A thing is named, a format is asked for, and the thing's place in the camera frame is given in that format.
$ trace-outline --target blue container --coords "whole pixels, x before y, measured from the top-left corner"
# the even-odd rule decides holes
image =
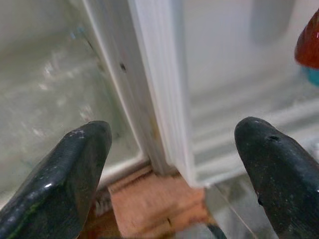
[[[314,84],[315,86],[319,87],[319,69],[314,69],[310,67],[304,67],[308,80]]]

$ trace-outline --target wooden block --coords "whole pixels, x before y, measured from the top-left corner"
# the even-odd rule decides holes
[[[209,214],[202,202],[169,218],[173,231],[179,232],[195,223],[208,223]]]
[[[207,212],[203,213],[203,207],[198,206],[203,203],[204,190],[190,188],[180,175],[160,177],[145,169],[130,179],[111,185],[109,190],[119,230],[124,237],[166,234],[182,228],[183,224],[192,221],[179,222],[176,215],[182,213],[189,218],[206,219]],[[172,227],[168,219],[172,219],[176,226]]]
[[[108,186],[108,189],[110,192],[115,193],[116,191],[120,190],[121,188],[126,187],[129,183],[134,182],[135,179],[140,178],[141,176],[148,174],[150,172],[152,172],[152,167],[148,165],[148,166],[140,169],[139,171],[136,171],[136,172],[130,174],[126,178],[123,178],[123,179],[113,183],[112,185]]]

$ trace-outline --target refrigerator door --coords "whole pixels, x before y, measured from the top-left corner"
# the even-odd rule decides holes
[[[294,60],[310,0],[132,0],[167,159],[189,185],[245,173],[234,128],[263,118],[315,150],[319,87]]]

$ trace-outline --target hole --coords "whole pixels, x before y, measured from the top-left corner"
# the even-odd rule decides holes
[[[126,72],[126,67],[122,62],[120,63],[120,67],[123,72]]]
[[[260,197],[258,197],[258,204],[260,205],[260,206],[262,206],[263,205],[263,202],[261,201],[261,198]]]
[[[279,137],[272,135],[272,136],[268,137],[268,140],[270,140],[270,141],[279,141]]]

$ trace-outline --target red object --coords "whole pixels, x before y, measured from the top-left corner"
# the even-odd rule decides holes
[[[319,69],[319,9],[298,38],[295,59],[304,66]]]

